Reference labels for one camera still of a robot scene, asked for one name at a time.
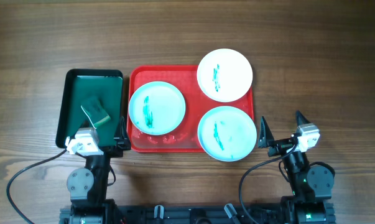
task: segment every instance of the green sponge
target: green sponge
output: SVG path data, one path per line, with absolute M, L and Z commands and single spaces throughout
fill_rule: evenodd
M 110 116 L 101 106 L 100 100 L 97 96 L 91 96 L 82 101 L 81 108 L 94 128 L 98 128 L 110 120 Z

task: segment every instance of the white plate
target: white plate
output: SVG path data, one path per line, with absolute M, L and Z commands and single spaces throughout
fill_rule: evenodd
M 197 70 L 197 81 L 206 96 L 219 102 L 243 97 L 252 84 L 252 68 L 235 50 L 218 49 L 207 54 Z
M 167 134 L 183 120 L 186 102 L 182 93 L 166 82 L 150 82 L 138 88 L 129 102 L 135 127 L 151 135 Z
M 219 106 L 208 111 L 198 124 L 198 140 L 211 157 L 233 162 L 246 157 L 256 144 L 252 119 L 232 106 Z

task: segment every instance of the red tray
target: red tray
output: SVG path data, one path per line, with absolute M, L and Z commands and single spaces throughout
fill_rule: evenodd
M 168 134 L 152 136 L 138 130 L 127 116 L 127 133 L 132 149 L 137 152 L 204 152 L 197 136 L 198 123 L 202 116 L 218 106 L 233 106 L 243 110 L 254 119 L 252 89 L 242 98 L 220 103 L 207 97 L 198 86 L 198 65 L 143 65 L 137 67 L 129 81 L 129 99 L 146 83 L 163 81 L 174 85 L 182 92 L 186 101 L 186 113 L 180 125 Z

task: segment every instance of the table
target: table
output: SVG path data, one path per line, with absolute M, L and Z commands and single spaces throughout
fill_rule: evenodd
M 0 4 L 0 223 L 23 223 L 6 199 L 20 169 L 60 152 L 55 135 L 65 74 L 72 68 L 198 64 L 231 48 L 254 68 L 255 124 L 274 137 L 296 128 L 300 110 L 321 130 L 310 161 L 336 170 L 331 202 L 338 223 L 375 223 L 375 1 L 16 0 Z M 238 203 L 238 182 L 267 159 L 239 162 L 206 154 L 125 153 L 113 159 L 118 205 Z M 64 155 L 22 174 L 11 193 L 36 223 L 57 223 L 70 205 L 66 179 L 84 166 Z M 277 164 L 254 171 L 246 202 L 290 195 Z

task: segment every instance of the teal marking on plate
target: teal marking on plate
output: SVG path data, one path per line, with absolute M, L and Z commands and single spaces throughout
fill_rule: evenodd
M 213 137 L 216 139 L 216 142 L 219 144 L 220 149 L 223 151 L 224 147 L 223 147 L 223 144 L 222 144 L 222 142 L 220 141 L 220 138 L 219 138 L 218 124 L 216 122 L 215 122 L 215 130 L 214 130 L 214 133 L 213 133 Z
M 152 128 L 152 111 L 150 111 L 149 96 L 144 99 L 143 114 L 147 127 Z
M 213 69 L 213 78 L 212 78 L 212 81 L 214 81 L 214 83 L 215 83 L 215 90 L 216 91 L 219 91 L 219 89 L 220 89 L 220 85 L 219 85 L 219 69 L 220 69 L 219 64 L 218 64 L 218 66 L 216 68 Z

